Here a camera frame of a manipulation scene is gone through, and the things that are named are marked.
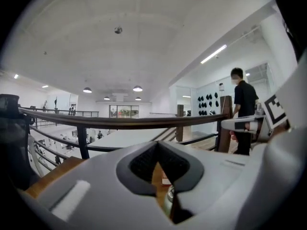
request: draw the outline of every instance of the distant person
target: distant person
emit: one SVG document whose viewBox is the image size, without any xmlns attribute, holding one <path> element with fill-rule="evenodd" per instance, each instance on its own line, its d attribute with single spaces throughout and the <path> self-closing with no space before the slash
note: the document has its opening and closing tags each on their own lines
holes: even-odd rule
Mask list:
<svg viewBox="0 0 307 230">
<path fill-rule="evenodd" d="M 234 116 L 238 113 L 238 117 L 245 117 L 255 114 L 255 105 L 258 102 L 258 96 L 253 86 L 243 80 L 243 70 L 240 68 L 232 69 L 231 82 L 235 87 L 235 109 Z M 251 133 L 235 132 L 238 140 L 238 148 L 235 154 L 249 155 L 251 145 Z"/>
<path fill-rule="evenodd" d="M 61 164 L 61 160 L 59 159 L 59 156 L 56 156 L 56 164 Z"/>
<path fill-rule="evenodd" d="M 101 139 L 102 138 L 102 133 L 101 131 L 98 132 L 98 139 Z"/>
</svg>

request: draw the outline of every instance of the face mask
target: face mask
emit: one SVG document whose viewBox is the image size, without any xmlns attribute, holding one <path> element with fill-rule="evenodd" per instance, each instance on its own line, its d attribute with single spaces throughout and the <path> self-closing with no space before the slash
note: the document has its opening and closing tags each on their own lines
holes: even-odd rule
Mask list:
<svg viewBox="0 0 307 230">
<path fill-rule="evenodd" d="M 231 83 L 234 84 L 234 85 L 237 85 L 238 84 L 238 79 L 231 79 Z"/>
</svg>

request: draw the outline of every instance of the black shirt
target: black shirt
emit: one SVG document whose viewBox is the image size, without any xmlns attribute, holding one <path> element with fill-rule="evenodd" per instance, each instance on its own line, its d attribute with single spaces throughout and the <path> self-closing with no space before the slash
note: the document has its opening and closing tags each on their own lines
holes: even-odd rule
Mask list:
<svg viewBox="0 0 307 230">
<path fill-rule="evenodd" d="M 235 104 L 241 105 L 238 117 L 254 115 L 257 99 L 258 96 L 254 87 L 245 81 L 241 81 L 235 87 Z"/>
</svg>

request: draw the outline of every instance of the black pants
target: black pants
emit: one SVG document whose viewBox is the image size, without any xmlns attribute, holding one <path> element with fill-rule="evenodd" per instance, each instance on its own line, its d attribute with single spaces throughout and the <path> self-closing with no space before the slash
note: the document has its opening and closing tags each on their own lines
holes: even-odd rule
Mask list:
<svg viewBox="0 0 307 230">
<path fill-rule="evenodd" d="M 235 132 L 238 140 L 238 149 L 235 154 L 249 155 L 249 149 L 251 145 L 251 133 L 239 133 Z"/>
</svg>

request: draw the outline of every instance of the ceiling light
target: ceiling light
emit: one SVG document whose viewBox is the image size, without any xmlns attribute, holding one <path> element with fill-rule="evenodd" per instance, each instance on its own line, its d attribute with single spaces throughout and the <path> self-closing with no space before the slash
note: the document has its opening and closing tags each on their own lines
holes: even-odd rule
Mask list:
<svg viewBox="0 0 307 230">
<path fill-rule="evenodd" d="M 84 93 L 92 93 L 92 90 L 89 88 L 89 87 L 86 87 L 84 90 L 83 90 Z"/>
<path fill-rule="evenodd" d="M 206 61 L 210 60 L 212 57 L 216 56 L 218 53 L 220 53 L 222 50 L 226 49 L 227 45 L 223 45 L 218 50 L 216 50 L 213 54 L 209 55 L 206 59 L 204 59 L 201 64 L 205 63 Z"/>
<path fill-rule="evenodd" d="M 133 91 L 135 91 L 135 92 L 142 92 L 143 89 L 142 89 L 141 86 L 137 85 L 137 86 L 135 86 L 135 87 L 133 88 Z"/>
</svg>

